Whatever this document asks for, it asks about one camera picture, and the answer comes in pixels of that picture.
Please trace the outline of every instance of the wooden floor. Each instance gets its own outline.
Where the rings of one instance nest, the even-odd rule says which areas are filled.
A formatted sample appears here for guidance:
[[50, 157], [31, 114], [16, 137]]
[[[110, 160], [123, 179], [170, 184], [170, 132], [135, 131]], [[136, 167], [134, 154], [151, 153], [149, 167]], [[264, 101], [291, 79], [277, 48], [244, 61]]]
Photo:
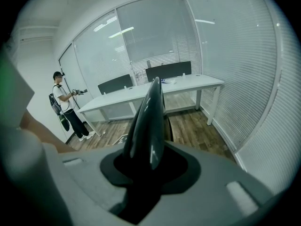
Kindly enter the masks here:
[[[169, 113], [174, 142], [191, 146], [199, 150], [208, 151], [224, 156], [235, 162], [224, 140], [214, 126], [207, 126], [207, 118], [201, 111], [195, 109]], [[127, 134], [132, 123], [130, 120], [98, 122], [95, 126], [103, 135], [96, 134], [89, 140], [79, 141], [74, 136], [69, 145], [76, 150], [91, 150], [113, 145], [120, 136]]]
[[195, 102], [190, 97], [190, 92], [184, 92], [181, 94], [164, 95], [165, 109], [167, 111], [178, 108], [195, 106]]

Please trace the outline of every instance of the gray plastic surface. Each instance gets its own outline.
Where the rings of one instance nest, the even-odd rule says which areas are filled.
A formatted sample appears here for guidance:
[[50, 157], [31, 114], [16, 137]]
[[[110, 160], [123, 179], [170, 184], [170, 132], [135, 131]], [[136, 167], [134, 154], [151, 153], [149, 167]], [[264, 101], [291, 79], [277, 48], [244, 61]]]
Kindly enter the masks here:
[[[170, 144], [196, 157], [202, 169], [200, 179], [183, 194], [163, 195], [139, 225], [224, 226], [238, 222], [243, 215], [225, 187], [232, 181], [240, 182], [260, 205], [272, 197], [265, 186], [230, 160], [188, 146]], [[83, 160], [66, 168], [87, 196], [93, 198], [104, 209], [121, 202], [125, 190], [111, 185], [100, 172], [99, 164], [105, 155], [123, 146], [120, 144], [73, 155], [71, 153], [61, 155], [63, 161], [75, 158]]]
[[[35, 202], [50, 224], [130, 225], [107, 211], [122, 201], [126, 191], [111, 185], [99, 169], [102, 158], [121, 149], [123, 144], [59, 155], [54, 146], [42, 145], [28, 131], [1, 129], [0, 135], [1, 161], [10, 181]], [[237, 223], [243, 215], [225, 186], [232, 181], [238, 181], [259, 207], [272, 197], [265, 186], [228, 159], [170, 144], [195, 156], [201, 165], [200, 178], [182, 194], [163, 195], [139, 225]]]

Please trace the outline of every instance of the backpack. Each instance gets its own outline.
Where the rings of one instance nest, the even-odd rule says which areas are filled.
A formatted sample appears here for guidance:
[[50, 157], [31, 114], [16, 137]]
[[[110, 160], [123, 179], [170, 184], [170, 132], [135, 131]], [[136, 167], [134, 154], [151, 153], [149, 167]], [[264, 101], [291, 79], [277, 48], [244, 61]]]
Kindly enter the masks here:
[[49, 101], [50, 101], [50, 105], [51, 105], [52, 109], [55, 111], [56, 115], [58, 116], [58, 118], [59, 118], [61, 124], [64, 126], [65, 130], [69, 131], [69, 128], [70, 128], [69, 121], [66, 119], [66, 117], [63, 114], [61, 114], [62, 108], [56, 101], [55, 97], [53, 96], [53, 93], [51, 93], [49, 95]]

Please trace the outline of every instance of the ceiling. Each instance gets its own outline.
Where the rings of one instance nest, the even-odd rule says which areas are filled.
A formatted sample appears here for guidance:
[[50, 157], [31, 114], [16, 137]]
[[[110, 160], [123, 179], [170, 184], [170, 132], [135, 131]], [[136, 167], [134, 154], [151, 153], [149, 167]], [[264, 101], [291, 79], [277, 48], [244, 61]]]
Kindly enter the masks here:
[[19, 12], [15, 25], [19, 40], [52, 39], [62, 18], [81, 0], [29, 0]]

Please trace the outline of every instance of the window blind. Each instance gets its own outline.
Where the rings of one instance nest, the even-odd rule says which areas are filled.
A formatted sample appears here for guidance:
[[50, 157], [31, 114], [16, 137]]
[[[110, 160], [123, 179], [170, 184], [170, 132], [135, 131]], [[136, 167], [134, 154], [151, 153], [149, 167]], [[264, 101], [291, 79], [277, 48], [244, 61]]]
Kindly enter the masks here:
[[117, 9], [137, 84], [147, 82], [145, 69], [191, 61], [200, 73], [199, 49], [184, 0], [140, 0]]
[[248, 173], [277, 194], [289, 187], [301, 163], [301, 46], [283, 12], [271, 5], [281, 39], [279, 87], [266, 120], [237, 155]]
[[[264, 0], [188, 0], [199, 32], [203, 73], [225, 81], [214, 120], [234, 151], [259, 121], [273, 87], [276, 38]], [[213, 89], [202, 90], [209, 112]]]

